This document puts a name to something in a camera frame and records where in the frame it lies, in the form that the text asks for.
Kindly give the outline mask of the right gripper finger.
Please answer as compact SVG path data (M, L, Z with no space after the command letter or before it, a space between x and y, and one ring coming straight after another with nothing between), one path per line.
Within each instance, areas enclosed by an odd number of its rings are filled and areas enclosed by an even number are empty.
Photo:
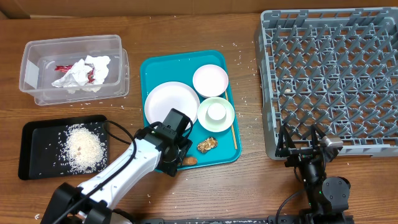
M326 134L316 124L311 125L310 133L311 133L312 147L316 149L320 144L319 139L324 138Z
M287 125L283 125L279 131L279 138L275 150L276 157L289 157L291 151L295 150L295 144L287 130Z

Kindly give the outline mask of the brown carrot stick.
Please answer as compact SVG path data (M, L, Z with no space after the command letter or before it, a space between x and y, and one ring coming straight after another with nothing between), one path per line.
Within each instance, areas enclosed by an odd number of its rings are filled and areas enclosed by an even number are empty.
M198 162L196 157L186 157L183 159L182 165L183 166L194 166Z

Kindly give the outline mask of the golden brown food scrap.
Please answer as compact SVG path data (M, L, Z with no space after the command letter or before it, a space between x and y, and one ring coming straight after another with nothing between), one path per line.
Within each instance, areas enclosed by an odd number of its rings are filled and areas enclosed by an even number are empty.
M208 151L216 148L217 146L218 141L214 137L208 137L197 145L197 150L203 154L206 154Z

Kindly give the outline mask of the large white plate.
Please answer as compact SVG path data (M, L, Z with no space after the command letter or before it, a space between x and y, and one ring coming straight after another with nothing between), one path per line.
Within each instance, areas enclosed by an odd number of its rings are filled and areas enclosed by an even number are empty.
M191 87L181 82L165 82L148 94L144 114L148 123L154 123L163 121L171 109L176 109L195 123L199 105L199 97Z

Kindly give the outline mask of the small white cup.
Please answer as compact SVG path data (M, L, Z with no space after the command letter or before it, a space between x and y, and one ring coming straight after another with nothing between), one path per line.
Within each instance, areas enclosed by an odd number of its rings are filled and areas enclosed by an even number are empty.
M207 114L213 121L221 121L226 116L226 108L221 103L213 103L208 107Z

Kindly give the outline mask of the white bowl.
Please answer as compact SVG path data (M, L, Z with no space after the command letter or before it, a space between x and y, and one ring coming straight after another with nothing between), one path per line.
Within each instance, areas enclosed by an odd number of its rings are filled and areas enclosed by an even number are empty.
M228 74L217 65L203 65L193 74L193 87L204 98L220 96L228 85Z

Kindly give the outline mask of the white tissue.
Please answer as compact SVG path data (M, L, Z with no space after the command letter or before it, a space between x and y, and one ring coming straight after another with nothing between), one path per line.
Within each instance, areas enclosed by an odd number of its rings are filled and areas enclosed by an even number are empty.
M64 76L52 82L52 86L57 88L84 86L89 82L89 73L93 68L85 64L83 59L72 65Z
M84 59L85 70L90 68L90 71L86 74L88 81L85 86L88 88L83 88L83 91L93 91L97 92L100 87L92 87L92 85L102 85L108 76L109 68L108 64L111 59L108 56L92 57L90 55L86 56Z

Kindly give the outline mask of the red snack wrapper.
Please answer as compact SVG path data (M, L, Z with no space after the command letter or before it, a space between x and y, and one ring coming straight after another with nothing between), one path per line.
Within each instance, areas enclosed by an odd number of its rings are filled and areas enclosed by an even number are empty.
M66 74L66 72L71 69L72 65L57 65L55 68L55 71L58 72L64 72ZM94 79L94 68L93 71L89 73L89 83L92 83L95 79Z

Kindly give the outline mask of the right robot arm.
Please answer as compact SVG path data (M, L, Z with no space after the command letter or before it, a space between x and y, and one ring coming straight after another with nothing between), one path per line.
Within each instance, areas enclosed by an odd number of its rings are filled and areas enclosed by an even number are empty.
M349 209L348 199L351 184L344 177L328 177L326 164L337 157L343 148L343 141L334 135L325 134L317 125L310 127L311 147L296 147L290 134L283 126L275 155L284 157L286 167L292 167L303 189L285 199L274 217L274 223L353 223L353 217L344 215ZM296 196L305 193L309 207L301 209L296 216L281 215L283 207Z

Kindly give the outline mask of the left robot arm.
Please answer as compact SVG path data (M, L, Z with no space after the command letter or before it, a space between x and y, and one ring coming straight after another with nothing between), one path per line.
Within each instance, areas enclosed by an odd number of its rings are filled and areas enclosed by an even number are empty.
M192 145L192 120L171 109L157 121L130 134L128 149L99 174L74 187L60 185L52 195L42 223L111 223L116 205L146 174L159 170L176 176Z

